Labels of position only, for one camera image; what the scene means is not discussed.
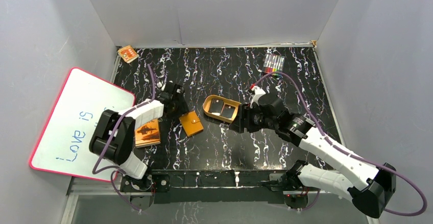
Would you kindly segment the orange leather card holder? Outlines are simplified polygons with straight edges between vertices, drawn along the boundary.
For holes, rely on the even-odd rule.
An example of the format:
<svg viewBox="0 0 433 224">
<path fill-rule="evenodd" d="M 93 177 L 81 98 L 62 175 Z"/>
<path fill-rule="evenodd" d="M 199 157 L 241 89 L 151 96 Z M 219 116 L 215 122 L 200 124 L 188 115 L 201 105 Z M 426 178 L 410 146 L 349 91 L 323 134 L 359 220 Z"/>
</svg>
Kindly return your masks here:
<svg viewBox="0 0 433 224">
<path fill-rule="evenodd" d="M 188 112 L 179 117 L 180 123 L 188 137 L 204 130 L 204 127 L 195 111 Z"/>
</svg>

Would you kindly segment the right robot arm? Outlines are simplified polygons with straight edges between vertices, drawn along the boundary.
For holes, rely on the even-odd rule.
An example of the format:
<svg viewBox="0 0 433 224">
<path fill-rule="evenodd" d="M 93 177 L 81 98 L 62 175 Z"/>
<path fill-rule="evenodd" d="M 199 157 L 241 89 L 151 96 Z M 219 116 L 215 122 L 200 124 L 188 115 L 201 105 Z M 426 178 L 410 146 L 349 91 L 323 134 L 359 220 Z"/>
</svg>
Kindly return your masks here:
<svg viewBox="0 0 433 224">
<path fill-rule="evenodd" d="M 253 102 L 239 105 L 231 127 L 239 133 L 273 130 L 282 140 L 318 156 L 334 168 L 323 170 L 297 160 L 279 179 L 262 182 L 266 187 L 321 189 L 347 199 L 371 218 L 381 216 L 395 192 L 393 173 L 361 163 L 353 153 L 342 153 L 342 145 L 326 141 L 311 119 L 291 113 L 275 94 L 256 95 Z"/>
</svg>

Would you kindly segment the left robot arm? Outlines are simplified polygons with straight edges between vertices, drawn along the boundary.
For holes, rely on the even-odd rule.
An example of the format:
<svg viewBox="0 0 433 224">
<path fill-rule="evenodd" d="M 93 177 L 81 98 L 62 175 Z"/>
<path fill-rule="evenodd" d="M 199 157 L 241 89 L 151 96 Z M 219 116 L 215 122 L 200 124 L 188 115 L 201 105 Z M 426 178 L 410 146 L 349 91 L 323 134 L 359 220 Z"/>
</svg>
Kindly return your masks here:
<svg viewBox="0 0 433 224">
<path fill-rule="evenodd" d="M 139 191 L 149 190 L 153 181 L 146 174 L 148 166 L 134 153 L 136 130 L 152 120 L 177 119 L 189 112 L 182 85 L 159 83 L 154 92 L 151 98 L 128 109 L 103 111 L 89 143 L 89 151 L 98 156 L 97 163 L 108 160 L 111 168 L 133 178 Z"/>
</svg>

